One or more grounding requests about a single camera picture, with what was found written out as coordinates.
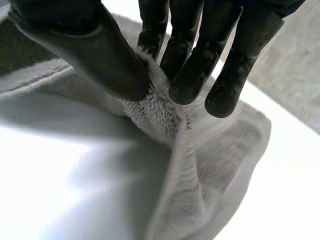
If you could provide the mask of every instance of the white surface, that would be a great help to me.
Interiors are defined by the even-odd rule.
[[[137,0],[104,2],[111,12],[140,20]],[[320,136],[250,83],[245,85],[241,99],[271,119],[271,139],[242,205],[216,239],[320,239],[317,228],[320,216]],[[35,106],[35,101],[40,106],[26,109]],[[101,223],[117,222],[116,216],[122,208],[116,203],[111,204],[107,195],[113,193],[110,186],[117,187],[115,182],[119,182],[117,174],[121,170],[113,172],[112,168],[113,179],[106,179],[108,172],[101,173],[98,164],[93,167],[93,172],[88,173],[91,177],[89,183],[86,174],[77,178],[84,180],[81,184],[71,180],[75,172],[85,171],[87,164],[99,162],[100,158],[114,160],[141,144],[139,141],[143,144],[148,141],[141,139],[134,130],[130,134],[136,138],[127,134],[126,129],[117,128],[119,120],[107,114],[84,104],[69,103],[66,99],[61,101],[42,96],[29,99],[29,102],[18,101],[16,109],[10,108],[14,104],[1,107],[1,240],[106,239],[103,234],[106,234],[104,228],[108,225]],[[114,129],[121,132],[118,141],[111,134]],[[138,173],[141,171],[134,171],[134,174],[122,172],[120,182],[131,186],[139,179],[149,178]],[[96,188],[95,181],[103,181],[104,187]],[[103,203],[91,199],[97,193]],[[107,210],[96,212],[98,208],[92,207],[93,203]],[[72,218],[66,218],[75,206],[87,209],[84,210],[84,220],[77,224],[72,223]],[[65,235],[57,232],[59,227],[54,227],[57,222],[69,228]],[[122,231],[124,235],[107,239],[130,239],[125,234],[129,234],[133,223],[118,223],[122,230],[125,229]],[[96,228],[88,229],[86,225]],[[97,238],[92,238],[92,231],[97,232]]]

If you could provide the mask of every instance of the fingertip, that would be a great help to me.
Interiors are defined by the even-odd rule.
[[[226,85],[213,86],[205,99],[205,109],[213,117],[223,119],[229,117],[236,108],[238,99],[235,90]]]

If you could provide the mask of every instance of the black finger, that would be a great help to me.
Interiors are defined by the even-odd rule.
[[[174,102],[189,105],[196,100],[216,66],[241,11],[239,5],[229,0],[205,0],[196,47],[169,88]]]
[[[132,102],[147,95],[149,77],[145,67],[103,5],[94,13],[95,30],[77,34],[54,23],[22,19],[13,8],[9,16],[27,37],[67,61],[107,93]]]
[[[273,12],[244,8],[225,66],[205,100],[209,114],[226,118],[234,111],[261,50],[283,24]]]
[[[157,59],[168,24],[168,0],[139,0],[139,8],[143,23],[138,46]]]
[[[172,80],[187,60],[195,42],[203,0],[170,0],[171,38],[160,67]]]

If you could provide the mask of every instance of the gray towel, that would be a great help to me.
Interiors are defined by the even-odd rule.
[[[128,42],[135,45],[141,26],[122,17],[116,19]],[[0,30],[8,24],[6,21],[4,18]],[[16,31],[12,25],[10,29],[11,33]],[[9,34],[6,36],[16,41]],[[228,118],[208,115],[204,100],[214,79],[208,81],[196,102],[176,105],[168,96],[169,82],[164,73],[139,50],[151,79],[148,96],[138,103],[119,100],[79,77],[65,61],[50,53],[41,52],[42,57],[33,59],[34,54],[27,53],[37,55],[35,49],[39,46],[23,40],[27,44],[19,46],[17,60],[23,56],[25,66],[9,67],[5,59],[0,59],[1,96],[20,95],[41,86],[42,91],[129,117],[148,136],[172,149],[165,183],[144,239],[212,240],[246,194],[254,168],[269,142],[270,121],[241,101]]]

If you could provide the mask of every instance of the black glove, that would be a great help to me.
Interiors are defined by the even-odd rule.
[[[31,40],[120,99],[138,102],[149,76],[100,0],[10,0],[10,19]]]
[[[155,59],[171,11],[172,33],[161,68],[171,80],[169,95],[191,104],[211,75],[238,18],[224,69],[205,101],[209,114],[225,118],[236,107],[245,81],[263,47],[305,0],[139,0],[143,29],[138,45]],[[189,57],[202,13],[199,39]]]

